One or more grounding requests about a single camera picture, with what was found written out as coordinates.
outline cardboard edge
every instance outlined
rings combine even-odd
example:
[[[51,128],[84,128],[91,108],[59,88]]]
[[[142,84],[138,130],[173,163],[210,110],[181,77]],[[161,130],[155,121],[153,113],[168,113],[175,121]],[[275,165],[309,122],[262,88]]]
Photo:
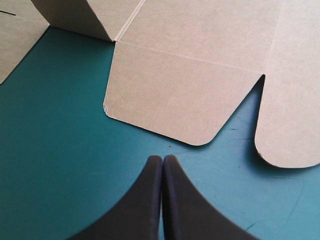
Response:
[[[172,139],[172,140],[175,140],[175,141],[179,141],[182,144],[187,144],[187,145],[194,146],[194,147],[201,147],[201,146],[204,146],[204,145],[210,143],[215,138],[215,136],[218,134],[217,133],[217,134],[210,135],[209,139],[206,139],[204,142],[201,142],[201,143],[198,143],[198,142],[186,142],[186,141],[183,141],[183,140],[179,140],[179,139],[173,138],[173,137],[168,136],[168,135],[163,135],[163,134],[161,134],[161,133],[159,133],[159,132],[157,132],[155,130],[148,130],[148,129],[143,128],[141,126],[134,125],[134,124],[132,124],[130,122],[126,122],[126,121],[123,121],[121,119],[118,119],[118,118],[114,117],[112,114],[108,113],[108,106],[105,105],[105,102],[103,102],[103,111],[104,111],[104,113],[105,113],[105,115],[107,117],[109,117],[111,119],[114,119],[114,120],[117,120],[117,121],[119,121],[121,123],[129,124],[129,125],[131,125],[131,126],[133,126],[135,128],[143,129],[143,130],[148,131],[150,133],[154,133],[154,134],[157,134],[159,136],[163,136],[165,138],[169,138],[169,139]]]

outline rounded cardboard corner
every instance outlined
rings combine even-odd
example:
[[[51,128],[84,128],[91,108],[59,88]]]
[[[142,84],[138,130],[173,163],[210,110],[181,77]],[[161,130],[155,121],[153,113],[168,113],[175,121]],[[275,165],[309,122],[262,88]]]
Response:
[[[314,166],[317,166],[320,164],[320,160],[317,161],[316,163],[309,163],[308,164],[303,164],[301,162],[295,162],[295,161],[277,161],[277,159],[272,158],[271,156],[268,155],[268,152],[265,152],[261,146],[262,143],[260,143],[260,138],[257,138],[257,135],[254,137],[254,147],[256,149],[256,152],[259,154],[259,156],[268,164],[270,164],[273,167],[276,168],[281,168],[281,169],[306,169],[306,168],[311,168]]]

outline black curved object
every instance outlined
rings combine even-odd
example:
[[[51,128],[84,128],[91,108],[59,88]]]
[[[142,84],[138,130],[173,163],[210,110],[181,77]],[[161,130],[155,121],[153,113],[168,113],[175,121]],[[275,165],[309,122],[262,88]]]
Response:
[[[163,162],[162,215],[165,240],[257,239],[207,202],[173,155]]]
[[[105,215],[70,240],[157,240],[162,159],[150,156],[139,177]]]

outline crease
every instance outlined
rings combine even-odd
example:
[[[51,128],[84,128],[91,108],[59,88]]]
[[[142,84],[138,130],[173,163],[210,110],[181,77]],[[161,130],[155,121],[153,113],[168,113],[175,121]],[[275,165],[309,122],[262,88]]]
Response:
[[[114,41],[120,41],[120,39],[123,37],[123,35],[126,33],[126,31],[129,29],[130,25],[132,24],[132,22],[134,21],[136,15],[138,14],[138,12],[140,11],[140,9],[142,8],[142,6],[145,4],[146,0],[140,0],[138,5],[136,6],[136,8],[133,10],[133,12],[131,13],[131,15],[129,16],[129,18],[126,20],[126,22],[124,23],[124,25],[122,26],[122,28],[120,29],[120,31],[118,32],[118,34],[115,36]]]
[[[36,20],[32,20],[32,19],[29,19],[29,18],[25,18],[25,17],[22,17],[22,16],[18,16],[18,15],[15,15],[13,17],[16,17],[18,19],[22,19],[22,20],[26,20],[28,22],[31,22],[31,23],[35,23],[35,24],[41,24],[41,25],[44,25],[44,26],[49,26],[49,23],[45,23],[45,22],[42,22],[42,21],[36,21]]]
[[[155,51],[155,52],[159,52],[159,53],[164,53],[164,54],[168,54],[168,55],[172,55],[172,56],[176,56],[176,57],[192,59],[192,60],[196,60],[196,61],[200,61],[200,62],[204,62],[204,63],[220,65],[220,66],[223,66],[223,67],[228,67],[228,68],[232,68],[232,69],[239,69],[239,70],[248,71],[248,72],[252,72],[252,73],[257,73],[257,74],[263,75],[262,71],[256,71],[256,70],[246,69],[246,68],[242,68],[242,67],[238,67],[238,66],[232,66],[232,65],[228,65],[228,64],[219,63],[219,62],[204,60],[204,59],[196,58],[196,57],[192,57],[192,56],[171,53],[171,52],[167,52],[167,51],[163,51],[163,50],[158,50],[158,49],[155,49],[155,48],[152,48],[152,47],[138,46],[138,45],[135,45],[133,43],[129,43],[129,42],[125,42],[125,41],[119,41],[119,43],[126,44],[126,45],[131,45],[131,46],[134,46],[134,47],[137,47],[137,48],[151,50],[151,51]]]
[[[286,0],[282,0],[282,5],[281,5],[280,11],[279,11],[278,20],[276,22],[276,25],[274,27],[274,31],[273,31],[273,34],[272,34],[272,41],[271,41],[271,44],[270,44],[269,52],[267,53],[266,58],[264,60],[264,72],[267,70],[267,67],[268,67],[268,64],[269,64],[270,55],[271,55],[272,49],[273,49],[274,44],[275,44],[275,37],[276,37],[276,33],[277,33],[277,30],[278,30],[278,27],[279,27],[280,18],[282,16],[282,13],[283,13],[284,8],[285,8],[285,1]]]

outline box flap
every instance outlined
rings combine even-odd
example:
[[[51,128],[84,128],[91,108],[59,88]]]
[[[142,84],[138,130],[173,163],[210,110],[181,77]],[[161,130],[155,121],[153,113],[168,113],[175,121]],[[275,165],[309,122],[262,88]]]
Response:
[[[270,50],[255,144],[278,167],[320,162],[319,7],[286,0]]]
[[[0,0],[0,84],[48,27],[28,0]]]
[[[32,0],[50,25],[91,37],[116,41],[144,1]]]

